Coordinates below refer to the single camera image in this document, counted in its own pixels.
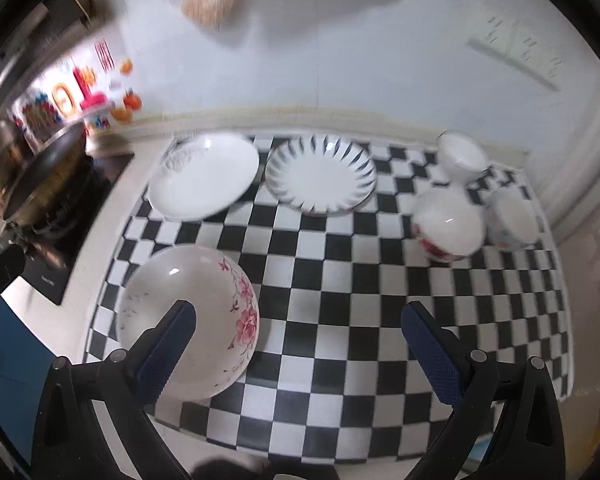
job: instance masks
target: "floral bowl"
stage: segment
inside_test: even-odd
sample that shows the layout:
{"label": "floral bowl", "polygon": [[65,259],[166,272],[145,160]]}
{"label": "floral bowl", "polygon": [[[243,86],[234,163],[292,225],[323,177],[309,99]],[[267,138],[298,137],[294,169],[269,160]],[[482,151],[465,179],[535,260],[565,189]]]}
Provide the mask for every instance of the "floral bowl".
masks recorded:
{"label": "floral bowl", "polygon": [[177,300],[193,304],[197,325],[164,394],[207,399],[240,377],[253,356],[258,301],[244,271],[219,251],[190,244],[164,249],[136,270],[120,295],[120,344],[131,348]]}

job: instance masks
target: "stove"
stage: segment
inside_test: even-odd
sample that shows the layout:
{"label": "stove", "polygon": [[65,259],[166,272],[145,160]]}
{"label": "stove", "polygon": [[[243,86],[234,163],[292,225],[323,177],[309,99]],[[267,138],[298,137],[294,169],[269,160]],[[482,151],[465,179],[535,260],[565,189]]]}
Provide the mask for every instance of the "stove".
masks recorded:
{"label": "stove", "polygon": [[22,277],[56,305],[62,303],[75,261],[94,220],[133,158],[132,154],[87,156],[56,206],[31,228],[36,237],[51,245],[66,266],[53,268],[32,251]]}

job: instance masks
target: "blue gripper pad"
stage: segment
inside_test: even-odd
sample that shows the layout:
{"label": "blue gripper pad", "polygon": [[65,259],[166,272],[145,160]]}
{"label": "blue gripper pad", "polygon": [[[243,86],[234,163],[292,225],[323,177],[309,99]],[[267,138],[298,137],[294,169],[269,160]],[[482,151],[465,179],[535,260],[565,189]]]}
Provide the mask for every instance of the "blue gripper pad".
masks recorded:
{"label": "blue gripper pad", "polygon": [[411,303],[402,310],[401,325],[402,335],[416,354],[438,400],[454,407],[460,404],[464,395],[460,371]]}
{"label": "blue gripper pad", "polygon": [[136,400],[141,406],[154,404],[167,383],[180,356],[196,331],[196,309],[189,301],[178,300],[174,306],[180,311],[173,318],[167,330],[162,333],[154,348],[138,367],[136,380]]}

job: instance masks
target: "metal pot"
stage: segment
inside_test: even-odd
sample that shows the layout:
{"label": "metal pot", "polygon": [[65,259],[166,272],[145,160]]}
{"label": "metal pot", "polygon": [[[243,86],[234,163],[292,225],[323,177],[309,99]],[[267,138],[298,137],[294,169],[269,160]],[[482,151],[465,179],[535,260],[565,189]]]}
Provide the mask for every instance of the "metal pot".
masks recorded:
{"label": "metal pot", "polygon": [[2,219],[21,228],[38,222],[77,173],[86,143],[83,123],[59,130],[13,184]]}
{"label": "metal pot", "polygon": [[23,131],[15,123],[0,119],[0,218],[14,183],[33,158]]}

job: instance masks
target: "plate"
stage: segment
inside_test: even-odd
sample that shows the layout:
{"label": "plate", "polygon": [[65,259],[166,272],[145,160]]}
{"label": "plate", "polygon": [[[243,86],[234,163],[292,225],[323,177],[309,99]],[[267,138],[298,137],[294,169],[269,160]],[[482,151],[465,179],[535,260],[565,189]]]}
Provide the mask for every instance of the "plate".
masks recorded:
{"label": "plate", "polygon": [[310,214],[348,211],[376,186],[376,165],[355,142],[337,136],[292,139],[269,157],[265,182],[282,203]]}
{"label": "plate", "polygon": [[229,387],[253,356],[260,314],[244,271],[219,251],[184,244],[156,253],[132,275],[116,311],[120,344],[129,349],[177,300],[196,309],[196,331],[164,392],[208,399]]}
{"label": "plate", "polygon": [[229,207],[253,182],[258,150],[237,134],[197,137],[173,150],[149,182],[151,206],[165,218],[195,221]]}

